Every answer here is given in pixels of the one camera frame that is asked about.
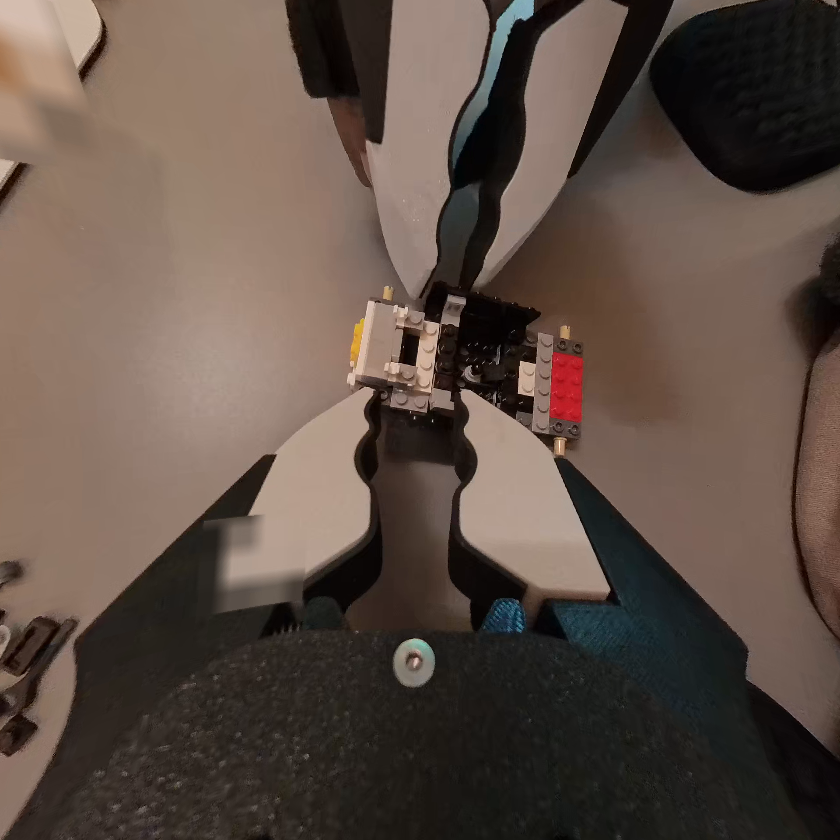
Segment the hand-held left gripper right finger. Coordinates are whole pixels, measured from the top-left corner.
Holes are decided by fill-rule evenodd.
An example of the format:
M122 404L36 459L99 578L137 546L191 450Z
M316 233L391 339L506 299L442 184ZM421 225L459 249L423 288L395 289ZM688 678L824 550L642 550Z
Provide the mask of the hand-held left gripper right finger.
M449 572L472 602L605 602L611 587L549 450L519 421L462 392Z

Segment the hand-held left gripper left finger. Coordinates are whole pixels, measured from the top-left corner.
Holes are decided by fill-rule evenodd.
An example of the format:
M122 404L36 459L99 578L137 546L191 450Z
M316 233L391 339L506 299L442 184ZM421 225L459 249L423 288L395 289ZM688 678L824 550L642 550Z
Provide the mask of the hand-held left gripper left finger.
M275 454L250 515L249 582L299 580L307 602L357 602L382 572L382 524L371 485L381 430L378 392L353 392Z

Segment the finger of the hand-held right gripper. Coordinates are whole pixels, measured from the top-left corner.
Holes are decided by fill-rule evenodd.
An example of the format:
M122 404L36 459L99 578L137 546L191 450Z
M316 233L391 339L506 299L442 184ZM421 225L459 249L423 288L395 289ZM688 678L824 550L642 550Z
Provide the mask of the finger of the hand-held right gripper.
M395 1L382 141L367 143L387 254L407 294L438 264L438 228L451 193L456 123L485 64L491 16L482 1Z
M628 8L584 1L535 38L523 89L507 110L512 145L500 142L496 170L479 190L479 217L459 285L485 286L543 220L566 183L622 33Z

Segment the toy brick car model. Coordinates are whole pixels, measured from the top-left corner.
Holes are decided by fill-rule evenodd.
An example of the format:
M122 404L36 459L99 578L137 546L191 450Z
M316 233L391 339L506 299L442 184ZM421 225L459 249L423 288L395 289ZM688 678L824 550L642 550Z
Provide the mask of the toy brick car model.
M424 307L402 304L385 287L353 327L348 386L379 393L408 422L450 426L462 392L473 392L561 450L581 436L584 347L559 334L476 319L463 325L427 320Z

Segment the small black toy brick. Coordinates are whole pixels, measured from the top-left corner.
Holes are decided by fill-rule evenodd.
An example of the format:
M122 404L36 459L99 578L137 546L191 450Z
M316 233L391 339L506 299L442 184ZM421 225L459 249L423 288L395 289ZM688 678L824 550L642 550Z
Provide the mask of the small black toy brick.
M427 320L452 324L459 329L476 319L511 324L513 329L525 329L540 316L540 310L504 301L480 292L451 287L436 281L425 298L423 312Z

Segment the white book stand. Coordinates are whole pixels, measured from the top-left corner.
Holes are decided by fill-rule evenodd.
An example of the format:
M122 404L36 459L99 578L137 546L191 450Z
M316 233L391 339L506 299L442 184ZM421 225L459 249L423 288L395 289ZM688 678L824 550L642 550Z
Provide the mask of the white book stand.
M1 186L93 139L81 72L102 45L91 1L1 2Z

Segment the person's right hand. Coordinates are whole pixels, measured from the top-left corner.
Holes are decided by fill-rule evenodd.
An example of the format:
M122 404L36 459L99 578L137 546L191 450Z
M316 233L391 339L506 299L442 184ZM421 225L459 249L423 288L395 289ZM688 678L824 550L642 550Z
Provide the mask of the person's right hand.
M361 100L359 98L328 98L327 103L334 127L354 173L363 186L372 188Z

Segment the black fleece-lined jacket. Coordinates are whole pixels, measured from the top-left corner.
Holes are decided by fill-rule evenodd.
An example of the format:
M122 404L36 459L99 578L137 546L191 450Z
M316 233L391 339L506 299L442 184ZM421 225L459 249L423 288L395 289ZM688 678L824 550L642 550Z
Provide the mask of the black fleece-lined jacket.
M838 7L739 3L694 16L658 47L649 77L689 150L718 180L773 206L792 236L796 187L838 169Z

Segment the pile of small black toy pieces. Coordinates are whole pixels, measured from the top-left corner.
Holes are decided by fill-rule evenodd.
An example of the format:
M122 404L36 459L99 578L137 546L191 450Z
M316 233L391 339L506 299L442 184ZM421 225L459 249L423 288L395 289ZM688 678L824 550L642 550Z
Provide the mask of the pile of small black toy pieces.
M13 629L2 611L1 644L1 754L15 756L33 739L38 724L27 712L38 698L41 682L79 621L75 616L58 621L38 615Z

